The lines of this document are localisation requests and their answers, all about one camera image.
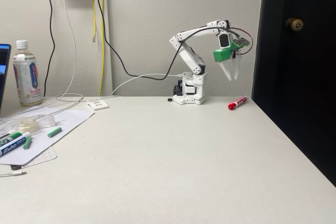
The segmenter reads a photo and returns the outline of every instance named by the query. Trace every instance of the white paper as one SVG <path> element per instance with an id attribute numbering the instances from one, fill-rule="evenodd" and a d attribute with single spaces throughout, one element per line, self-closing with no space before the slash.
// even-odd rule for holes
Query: white paper
<path id="1" fill-rule="evenodd" d="M 52 108 L 42 108 L 36 111 L 27 112 L 24 116 L 45 115 L 56 112 L 58 110 Z M 58 140 L 72 131 L 79 124 L 86 121 L 93 115 L 92 111 L 82 110 L 65 110 L 56 115 L 55 121 L 58 122 L 55 127 L 43 129 L 38 134 L 31 137 L 32 143 L 29 149 L 25 150 L 22 146 L 19 146 L 12 151 L 2 155 L 0 157 L 0 164 L 3 165 L 24 165 L 30 160 L 43 152 L 48 147 L 55 144 Z M 61 127 L 62 131 L 53 137 L 48 137 L 47 134 L 55 128 Z"/>

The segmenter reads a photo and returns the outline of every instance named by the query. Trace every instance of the red marker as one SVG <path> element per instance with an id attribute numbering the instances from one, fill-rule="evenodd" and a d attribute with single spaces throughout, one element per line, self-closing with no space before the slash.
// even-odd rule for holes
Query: red marker
<path id="1" fill-rule="evenodd" d="M 242 105 L 244 102 L 246 102 L 249 99 L 247 95 L 243 96 L 242 98 L 239 98 L 237 101 L 229 103 L 227 107 L 229 110 L 233 110 L 235 107 L 238 107 Z"/>

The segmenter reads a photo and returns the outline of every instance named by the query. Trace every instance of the door knob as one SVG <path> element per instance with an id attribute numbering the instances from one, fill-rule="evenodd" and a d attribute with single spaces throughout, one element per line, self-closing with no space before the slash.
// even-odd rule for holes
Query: door knob
<path id="1" fill-rule="evenodd" d="M 301 31 L 303 29 L 303 22 L 298 18 L 289 18 L 286 21 L 285 27 L 292 31 Z"/>

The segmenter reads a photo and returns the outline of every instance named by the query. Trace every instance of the white wall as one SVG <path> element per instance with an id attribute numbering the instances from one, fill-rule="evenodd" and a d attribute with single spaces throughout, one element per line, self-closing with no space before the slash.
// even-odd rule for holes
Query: white wall
<path id="1" fill-rule="evenodd" d="M 98 95 L 100 82 L 99 43 L 92 42 L 91 0 L 66 0 L 68 14 L 77 42 L 77 72 L 69 92 Z M 73 41 L 65 17 L 63 0 L 52 0 L 54 6 L 53 33 L 56 50 L 49 72 L 47 95 L 64 93 L 74 67 Z M 27 39 L 29 49 L 36 55 L 41 87 L 52 51 L 49 33 L 49 0 L 1 0 L 0 42 L 13 46 L 15 41 Z M 15 77 L 10 61 L 4 99 L 17 99 Z"/>
<path id="2" fill-rule="evenodd" d="M 261 0 L 110 0 L 110 29 L 115 46 L 130 73 L 166 73 L 174 56 L 169 39 L 180 31 L 229 19 L 233 26 L 250 32 L 257 42 Z M 256 47 L 244 56 L 239 80 L 229 82 L 213 60 L 218 49 L 215 37 L 194 38 L 191 47 L 205 60 L 208 95 L 251 94 Z M 114 86 L 129 79 L 113 56 Z M 171 73 L 189 71 L 180 57 Z M 117 92 L 119 95 L 171 95 L 173 78 L 165 81 L 137 79 Z"/>
<path id="3" fill-rule="evenodd" d="M 49 96 L 66 90 L 74 64 L 72 37 L 64 17 L 62 0 L 52 2 L 56 51 L 48 79 Z M 216 19 L 229 19 L 233 26 L 249 31 L 256 41 L 260 3 L 261 0 L 108 0 L 110 15 L 106 14 L 106 18 L 110 18 L 111 21 L 109 26 L 111 42 L 130 73 L 166 73 L 175 53 L 169 39 L 179 31 L 193 29 Z M 15 45 L 15 40 L 27 39 L 29 48 L 38 58 L 42 84 L 52 50 L 48 0 L 2 0 L 1 5 L 6 8 L 0 8 L 0 42 Z M 77 73 L 70 92 L 98 95 L 101 55 L 99 40 L 97 43 L 92 42 L 91 0 L 67 0 L 67 6 L 78 49 Z M 239 80 L 228 82 L 213 60 L 212 51 L 218 49 L 216 38 L 194 38 L 190 40 L 190 46 L 207 64 L 208 95 L 251 93 L 255 47 L 251 53 L 244 56 Z M 104 94 L 108 94 L 112 89 L 112 83 L 109 51 L 106 46 L 105 49 L 107 79 L 104 81 Z M 116 56 L 112 56 L 113 86 L 117 87 L 130 77 L 125 74 Z M 188 67 L 178 56 L 171 73 L 184 71 L 188 71 Z M 129 82 L 120 88 L 117 94 L 171 95 L 175 82 L 174 78 L 165 81 L 141 78 Z M 10 63 L 5 99 L 17 99 L 15 87 Z"/>

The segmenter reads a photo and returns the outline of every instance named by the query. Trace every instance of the robotic arm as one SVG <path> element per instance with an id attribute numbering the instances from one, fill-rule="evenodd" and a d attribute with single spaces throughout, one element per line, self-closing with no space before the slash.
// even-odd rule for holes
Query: robotic arm
<path id="1" fill-rule="evenodd" d="M 170 43 L 175 48 L 175 50 L 180 49 L 180 56 L 192 71 L 184 72 L 183 79 L 179 80 L 177 85 L 174 86 L 174 102 L 180 105 L 201 105 L 206 100 L 204 85 L 206 83 L 207 73 L 205 72 L 205 64 L 203 59 L 197 55 L 194 50 L 187 45 L 186 42 L 184 42 L 186 38 L 195 32 L 199 31 L 193 36 L 204 36 L 208 34 L 218 36 L 221 48 L 214 51 L 215 61 L 219 63 L 226 77 L 230 81 L 232 79 L 230 70 L 232 66 L 234 67 L 234 79 L 238 78 L 240 71 L 240 60 L 242 57 L 241 55 L 236 54 L 236 52 L 238 52 L 240 48 L 248 46 L 249 41 L 240 37 L 233 40 L 232 34 L 225 30 L 218 29 L 220 27 L 229 29 L 229 21 L 216 20 L 208 23 L 205 27 L 184 31 L 171 38 Z"/>

